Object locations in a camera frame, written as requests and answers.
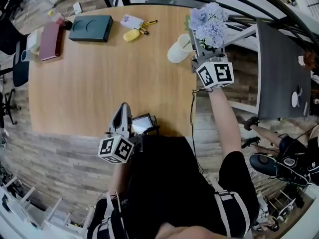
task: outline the gray wood plank floor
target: gray wood plank floor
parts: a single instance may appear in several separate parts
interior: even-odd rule
[[[103,0],[59,0],[57,8],[65,15],[72,10],[72,5],[79,1],[83,11],[103,8]],[[14,24],[22,33],[28,33],[48,22],[47,12],[40,5],[26,0],[24,10],[19,12]],[[251,104],[256,101],[256,59],[247,50],[228,49],[230,60],[234,62],[236,83],[225,88],[229,99]],[[1,69],[12,66],[12,56],[0,52]],[[12,74],[7,74],[4,92],[13,88]],[[86,208],[94,206],[98,196],[107,189],[113,166],[102,162],[97,157],[98,138],[75,135],[51,135],[34,132],[30,124],[28,104],[28,83],[16,88],[15,101],[22,110],[13,113],[18,122],[13,126],[5,117],[5,126],[10,133],[7,150],[0,151],[0,160],[8,171],[18,176],[25,189],[35,186],[36,192],[31,199],[46,209],[53,206],[58,198],[64,199],[60,210],[72,213],[71,219],[79,223],[86,216]],[[235,110],[245,119],[251,114]],[[300,120],[302,124],[311,122]],[[286,132],[296,136],[302,131],[287,121],[267,120],[262,125],[271,130]],[[242,125],[242,138],[255,136],[246,131]],[[208,172],[218,173],[222,162],[220,143],[212,115],[211,104],[207,95],[197,95],[194,122],[194,140],[199,163]],[[262,140],[263,146],[270,146]],[[243,150],[247,165],[253,148]],[[256,190],[265,195],[272,194],[284,184],[278,180],[268,180],[267,176],[258,174],[253,178]]]

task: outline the dark green box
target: dark green box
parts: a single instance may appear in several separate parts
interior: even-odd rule
[[[72,41],[107,42],[113,19],[110,15],[76,16],[69,33]]]

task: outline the flower bouquet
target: flower bouquet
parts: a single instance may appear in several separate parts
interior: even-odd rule
[[[204,49],[214,50],[223,44],[227,19],[225,10],[219,4],[211,2],[201,9],[190,10],[188,26]]]

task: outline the yellow computer mouse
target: yellow computer mouse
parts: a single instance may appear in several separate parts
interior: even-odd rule
[[[123,39],[126,40],[127,42],[131,42],[135,40],[136,38],[138,38],[139,35],[140,35],[140,32],[137,29],[131,29],[130,31],[126,32],[123,35]]]

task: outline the white mug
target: white mug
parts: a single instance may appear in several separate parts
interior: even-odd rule
[[[179,36],[177,42],[174,43],[171,46],[171,48],[168,50],[167,58],[170,62],[175,64],[180,63],[189,55],[190,52],[193,51],[191,42],[188,43],[189,40],[190,40],[190,37],[188,34],[182,34]]]
[[[24,51],[22,51],[22,54],[21,54],[21,61],[22,62],[32,61],[32,60],[35,60],[36,57],[37,57],[37,55],[35,53],[33,53],[32,51],[24,50]]]

